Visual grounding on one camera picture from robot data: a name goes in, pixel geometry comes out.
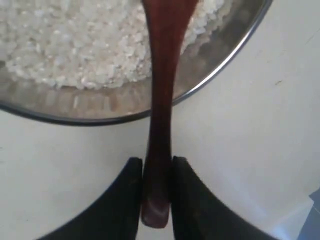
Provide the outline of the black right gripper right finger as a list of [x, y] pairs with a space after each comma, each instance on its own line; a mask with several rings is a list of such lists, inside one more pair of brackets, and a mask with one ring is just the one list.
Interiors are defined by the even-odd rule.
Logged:
[[221, 202], [184, 157], [173, 158], [171, 214], [176, 240], [271, 240]]

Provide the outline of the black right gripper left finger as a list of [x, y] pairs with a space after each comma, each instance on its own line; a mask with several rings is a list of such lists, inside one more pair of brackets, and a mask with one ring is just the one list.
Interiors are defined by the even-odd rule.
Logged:
[[142, 195], [143, 161], [131, 157], [114, 183], [79, 216], [42, 240], [135, 240]]

